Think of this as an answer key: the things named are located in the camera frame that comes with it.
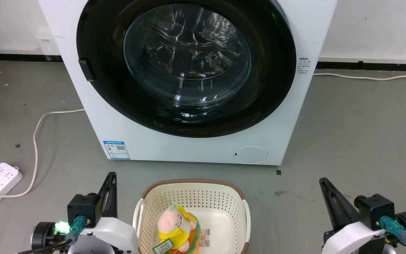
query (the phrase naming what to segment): black door rim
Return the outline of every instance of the black door rim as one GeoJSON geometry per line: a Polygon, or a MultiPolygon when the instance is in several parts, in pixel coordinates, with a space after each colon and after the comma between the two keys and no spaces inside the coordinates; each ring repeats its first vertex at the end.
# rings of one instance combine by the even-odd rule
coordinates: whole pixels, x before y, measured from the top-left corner
{"type": "Polygon", "coordinates": [[[296,66],[290,29],[268,0],[90,0],[78,24],[77,49],[90,67],[91,84],[108,104],[138,124],[181,137],[219,137],[258,124],[286,97],[296,66]],[[143,13],[173,4],[199,5],[220,14],[239,29],[251,50],[248,85],[215,107],[208,121],[176,120],[183,112],[197,115],[198,109],[162,112],[167,108],[163,100],[139,87],[124,62],[123,46],[117,44],[143,13]]]}

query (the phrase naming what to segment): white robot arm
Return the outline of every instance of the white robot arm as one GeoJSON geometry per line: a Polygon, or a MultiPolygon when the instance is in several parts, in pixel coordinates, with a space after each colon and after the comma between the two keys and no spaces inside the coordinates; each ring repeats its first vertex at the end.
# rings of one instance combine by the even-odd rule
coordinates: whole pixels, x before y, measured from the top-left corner
{"type": "Polygon", "coordinates": [[[322,254],[396,254],[406,246],[406,212],[380,194],[358,196],[354,205],[326,178],[319,180],[333,230],[324,233],[322,254]]]}
{"type": "Polygon", "coordinates": [[[18,254],[137,254],[134,227],[117,218],[117,175],[108,173],[98,194],[75,195],[67,205],[68,222],[40,222],[31,236],[32,250],[18,254]]]}

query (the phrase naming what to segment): black cable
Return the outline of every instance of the black cable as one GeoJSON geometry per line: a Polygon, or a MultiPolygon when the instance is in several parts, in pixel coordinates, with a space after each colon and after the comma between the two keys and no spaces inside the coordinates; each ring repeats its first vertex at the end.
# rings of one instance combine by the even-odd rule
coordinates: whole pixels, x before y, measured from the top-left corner
{"type": "Polygon", "coordinates": [[[68,239],[66,241],[60,242],[58,244],[53,244],[51,246],[47,246],[47,247],[42,247],[42,248],[38,248],[38,249],[31,249],[31,250],[27,250],[27,251],[23,251],[23,252],[18,252],[17,254],[30,254],[30,253],[34,253],[37,251],[45,251],[45,250],[50,250],[50,249],[57,249],[57,248],[61,248],[63,246],[68,245],[69,243],[71,243],[71,239],[68,239]]]}

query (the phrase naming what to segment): front-load washing machine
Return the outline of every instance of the front-load washing machine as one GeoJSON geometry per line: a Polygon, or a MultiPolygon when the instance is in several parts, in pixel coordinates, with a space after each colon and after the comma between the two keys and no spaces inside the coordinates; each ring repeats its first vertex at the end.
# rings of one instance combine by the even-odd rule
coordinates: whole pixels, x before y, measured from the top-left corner
{"type": "Polygon", "coordinates": [[[108,159],[279,165],[337,0],[39,0],[108,159]]]}

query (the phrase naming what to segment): laundry basket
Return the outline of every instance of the laundry basket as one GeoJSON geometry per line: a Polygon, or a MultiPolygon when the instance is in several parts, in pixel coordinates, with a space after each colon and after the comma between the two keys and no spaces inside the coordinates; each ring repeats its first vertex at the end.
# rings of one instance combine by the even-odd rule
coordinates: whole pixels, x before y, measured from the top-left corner
{"type": "Polygon", "coordinates": [[[171,204],[198,218],[206,233],[200,254],[246,254],[250,210],[240,189],[229,182],[179,179],[157,182],[143,193],[134,211],[139,253],[153,254],[159,244],[158,220],[171,204]]]}

